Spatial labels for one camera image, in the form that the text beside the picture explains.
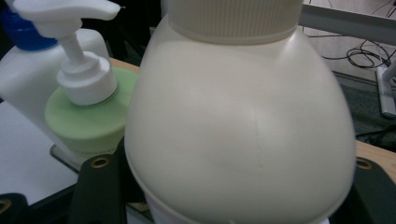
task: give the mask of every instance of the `bottle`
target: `bottle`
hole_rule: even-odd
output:
[[[45,120],[72,152],[72,162],[80,167],[113,152],[124,134],[136,74],[112,69],[106,58],[82,51],[75,31],[80,18],[112,20],[120,6],[107,0],[17,0],[14,6],[41,35],[56,38],[66,54],[57,75],[61,87],[46,103]]]
[[[64,50],[56,39],[41,36],[30,21],[21,18],[13,0],[7,4],[2,23],[15,47],[0,61],[0,98],[32,121],[68,158],[72,155],[44,118],[45,105],[59,87],[56,74],[65,58]],[[108,59],[105,41],[98,32],[79,29],[77,39],[84,50]]]
[[[353,125],[302,3],[168,1],[125,131],[156,223],[319,223],[347,196]]]

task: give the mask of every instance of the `bottle body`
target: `bottle body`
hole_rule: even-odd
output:
[[[159,223],[320,222],[347,196],[354,144],[344,95],[301,33],[216,45],[166,18],[125,134]]]
[[[77,167],[93,156],[113,153],[124,136],[137,74],[118,67],[113,68],[113,74],[118,87],[99,104],[75,105],[67,98],[63,88],[58,88],[46,104],[46,122],[73,152],[72,161]]]
[[[84,50],[108,59],[105,41],[98,32],[80,29],[77,39]],[[44,118],[46,102],[59,86],[56,75],[64,58],[64,50],[59,45],[37,51],[14,47],[0,62],[0,97],[67,153],[65,145],[49,129]]]

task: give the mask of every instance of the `blue cap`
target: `blue cap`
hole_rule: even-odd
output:
[[[21,18],[9,8],[1,13],[1,21],[4,31],[19,49],[40,50],[57,44],[56,39],[41,36],[30,21]]]

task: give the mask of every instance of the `metal bar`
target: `metal bar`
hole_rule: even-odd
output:
[[[387,18],[303,5],[299,25],[396,46],[396,21]]]

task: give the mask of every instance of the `metal frame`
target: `metal frame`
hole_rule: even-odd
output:
[[[387,18],[304,5],[299,25],[396,46],[396,21]],[[396,75],[396,62],[386,71],[377,71],[382,115],[396,119],[390,85],[390,80]]]

